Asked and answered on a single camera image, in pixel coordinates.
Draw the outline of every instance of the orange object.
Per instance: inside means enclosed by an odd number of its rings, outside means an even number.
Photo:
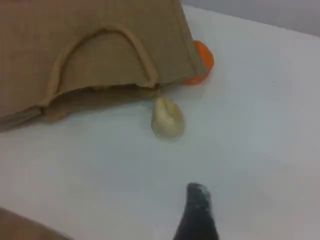
[[[199,51],[200,56],[202,57],[202,60],[208,69],[208,73],[204,76],[196,76],[194,78],[188,79],[184,82],[185,85],[199,85],[201,84],[208,75],[210,74],[212,68],[214,67],[215,64],[215,59],[214,55],[212,52],[209,50],[209,48],[204,45],[201,41],[194,41],[196,49]]]

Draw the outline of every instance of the brown object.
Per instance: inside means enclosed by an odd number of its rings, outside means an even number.
[[[46,226],[0,208],[0,239],[69,240],[70,238],[63,236]]]
[[[207,72],[179,0],[2,0],[0,29],[1,129]]]

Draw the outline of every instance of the curved string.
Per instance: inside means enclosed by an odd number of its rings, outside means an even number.
[[[50,102],[55,98],[55,95],[57,94],[59,89],[62,71],[67,65],[68,59],[74,53],[74,51],[76,51],[76,49],[81,44],[104,32],[119,32],[123,34],[135,48],[148,77],[147,82],[136,84],[140,87],[149,88],[153,87],[156,84],[158,79],[158,72],[142,42],[135,36],[135,34],[132,31],[130,31],[125,26],[122,26],[117,23],[105,23],[103,26],[93,29],[85,33],[83,36],[74,37],[65,47],[65,49],[60,53],[60,55],[54,63],[45,96],[37,104],[38,107],[47,107],[50,104]]]

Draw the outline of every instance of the wall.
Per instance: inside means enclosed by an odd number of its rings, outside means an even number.
[[[182,2],[320,37],[319,0],[182,0]]]

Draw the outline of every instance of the cream-colored object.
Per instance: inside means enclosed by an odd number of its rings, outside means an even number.
[[[184,116],[173,101],[159,97],[155,100],[152,116],[152,129],[167,137],[177,137],[184,133]]]

